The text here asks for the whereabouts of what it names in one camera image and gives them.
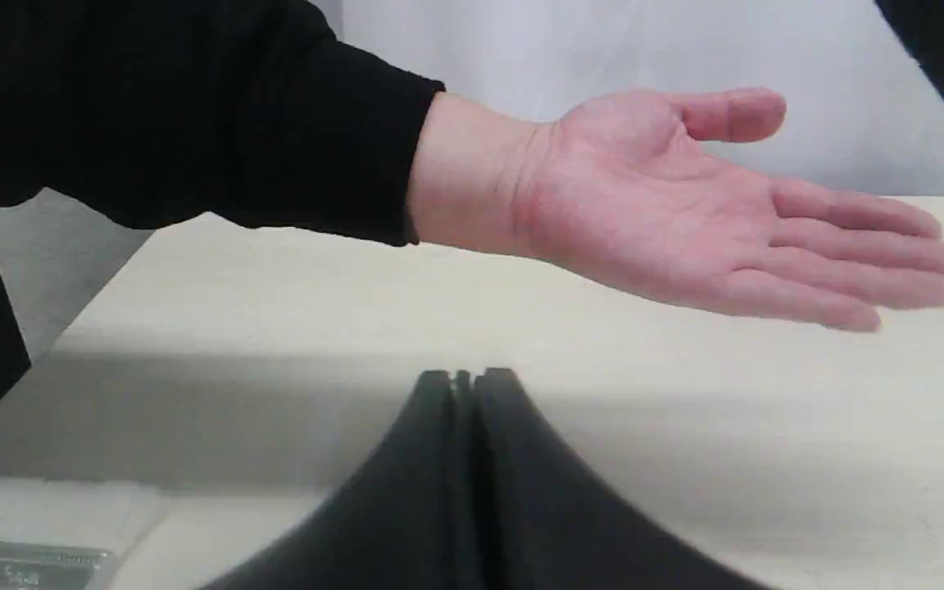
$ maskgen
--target open palm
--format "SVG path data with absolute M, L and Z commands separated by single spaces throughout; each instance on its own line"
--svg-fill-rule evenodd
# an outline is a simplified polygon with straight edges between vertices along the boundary
M 515 201 L 536 257 L 657 302 L 872 331 L 944 306 L 944 242 L 904 202 L 771 179 L 701 148 L 780 127 L 763 89 L 584 103 L 542 128 Z

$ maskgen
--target black sleeve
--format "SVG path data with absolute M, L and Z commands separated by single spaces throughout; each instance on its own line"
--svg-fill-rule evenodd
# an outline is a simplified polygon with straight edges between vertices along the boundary
M 0 188 L 134 228 L 210 211 L 402 245 L 442 89 L 304 0 L 0 0 Z

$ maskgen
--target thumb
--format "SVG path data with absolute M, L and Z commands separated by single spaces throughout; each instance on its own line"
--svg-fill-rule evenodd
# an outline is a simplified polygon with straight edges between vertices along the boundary
M 758 142 L 770 138 L 786 119 L 786 100 L 767 88 L 739 88 L 726 93 L 666 94 L 697 141 Z

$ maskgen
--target finger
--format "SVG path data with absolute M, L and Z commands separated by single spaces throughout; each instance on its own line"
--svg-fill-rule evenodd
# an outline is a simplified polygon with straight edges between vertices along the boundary
M 726 93 L 667 94 L 690 137 L 697 141 L 758 142 L 770 138 L 786 119 L 782 94 L 765 88 Z
M 779 217 L 810 217 L 847 230 L 942 237 L 942 224 L 937 218 L 894 198 L 836 191 L 799 179 L 777 180 L 771 194 Z
M 892 232 L 844 230 L 819 220 L 797 217 L 778 224 L 773 247 L 799 247 L 831 261 L 854 261 L 887 269 L 944 275 L 944 242 Z
M 897 310 L 944 306 L 944 276 L 940 274 L 830 261 L 798 247 L 772 247 L 758 261 L 757 268 L 780 279 L 847 295 L 871 306 Z
M 851 332 L 880 329 L 880 314 L 868 303 L 760 270 L 732 273 L 724 279 L 723 292 L 724 301 L 716 310 L 728 315 L 810 322 Z

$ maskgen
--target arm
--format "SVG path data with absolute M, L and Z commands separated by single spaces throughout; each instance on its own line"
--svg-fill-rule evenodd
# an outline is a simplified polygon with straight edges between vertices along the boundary
M 130 227 L 212 211 L 402 245 L 442 89 L 303 0 L 0 0 L 0 184 Z

